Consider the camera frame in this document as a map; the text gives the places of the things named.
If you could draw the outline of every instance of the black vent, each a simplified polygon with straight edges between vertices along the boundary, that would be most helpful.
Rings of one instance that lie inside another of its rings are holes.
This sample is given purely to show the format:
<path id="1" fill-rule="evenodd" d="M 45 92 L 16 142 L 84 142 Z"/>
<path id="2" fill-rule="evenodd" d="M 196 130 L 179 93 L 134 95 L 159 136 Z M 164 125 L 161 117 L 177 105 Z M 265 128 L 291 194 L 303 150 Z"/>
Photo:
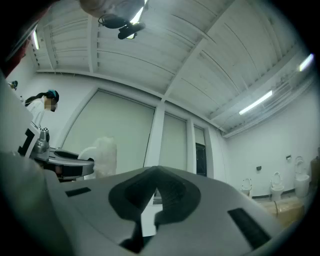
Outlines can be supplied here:
<path id="1" fill-rule="evenodd" d="M 228 214 L 253 249 L 259 248 L 271 239 L 244 209 L 238 208 L 229 210 Z"/>
<path id="2" fill-rule="evenodd" d="M 73 190 L 68 190 L 66 191 L 66 195 L 70 198 L 70 197 L 74 197 L 77 195 L 81 195 L 87 192 L 90 192 L 91 189 L 88 187 L 82 187 L 82 188 L 77 188 L 77 189 L 73 189 Z"/>

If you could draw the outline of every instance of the white shirt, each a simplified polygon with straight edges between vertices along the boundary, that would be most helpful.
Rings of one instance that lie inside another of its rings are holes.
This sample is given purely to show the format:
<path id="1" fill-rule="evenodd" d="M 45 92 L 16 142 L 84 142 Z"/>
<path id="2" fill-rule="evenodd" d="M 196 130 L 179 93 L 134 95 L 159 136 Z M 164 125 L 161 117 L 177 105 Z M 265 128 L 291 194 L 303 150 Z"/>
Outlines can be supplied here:
<path id="1" fill-rule="evenodd" d="M 32 122 L 36 126 L 40 127 L 40 123 L 42 121 L 42 118 L 44 117 L 45 113 L 45 98 L 44 96 L 42 98 L 37 98 L 34 101 L 32 101 L 27 107 L 27 110 L 31 112 L 33 115 Z"/>

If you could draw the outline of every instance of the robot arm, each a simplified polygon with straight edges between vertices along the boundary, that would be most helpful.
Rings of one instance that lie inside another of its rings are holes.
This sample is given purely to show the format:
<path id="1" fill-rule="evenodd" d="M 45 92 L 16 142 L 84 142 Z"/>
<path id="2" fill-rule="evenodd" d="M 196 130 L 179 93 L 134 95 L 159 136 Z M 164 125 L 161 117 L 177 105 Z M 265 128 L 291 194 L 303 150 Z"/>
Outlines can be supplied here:
<path id="1" fill-rule="evenodd" d="M 145 5 L 144 0 L 79 0 L 81 8 L 88 14 L 100 18 L 101 16 L 119 17 L 131 21 L 138 11 Z"/>

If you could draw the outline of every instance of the floor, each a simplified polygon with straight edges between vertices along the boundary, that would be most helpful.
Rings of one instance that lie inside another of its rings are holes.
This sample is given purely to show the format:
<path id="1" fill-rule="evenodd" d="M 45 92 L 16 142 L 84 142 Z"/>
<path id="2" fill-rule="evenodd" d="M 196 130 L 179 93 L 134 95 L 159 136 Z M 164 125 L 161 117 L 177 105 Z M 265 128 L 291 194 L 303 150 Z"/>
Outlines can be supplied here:
<path id="1" fill-rule="evenodd" d="M 307 211 L 313 202 L 314 196 L 316 194 L 317 189 L 316 188 L 310 188 L 309 193 L 306 197 L 300 198 L 302 203 L 304 204 L 304 208 Z M 285 193 L 281 195 L 281 199 L 288 199 L 288 198 L 297 198 L 296 193 L 294 191 Z M 271 201 L 271 196 L 270 197 L 264 197 L 264 198 L 255 198 L 253 199 L 258 203 L 263 203 L 263 202 L 270 202 Z"/>

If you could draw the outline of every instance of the black hair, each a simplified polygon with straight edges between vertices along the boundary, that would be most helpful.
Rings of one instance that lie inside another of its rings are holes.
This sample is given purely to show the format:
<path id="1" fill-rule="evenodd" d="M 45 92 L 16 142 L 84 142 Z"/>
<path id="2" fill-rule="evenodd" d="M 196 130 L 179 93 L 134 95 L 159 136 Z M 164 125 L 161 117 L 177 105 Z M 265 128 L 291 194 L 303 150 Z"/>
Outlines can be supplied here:
<path id="1" fill-rule="evenodd" d="M 47 92 L 40 92 L 36 96 L 31 96 L 26 99 L 24 106 L 27 107 L 31 102 L 33 102 L 36 99 L 41 99 L 43 96 L 46 96 L 48 99 L 54 99 L 56 102 L 59 101 L 59 93 L 55 90 L 55 95 L 52 91 L 47 91 Z"/>

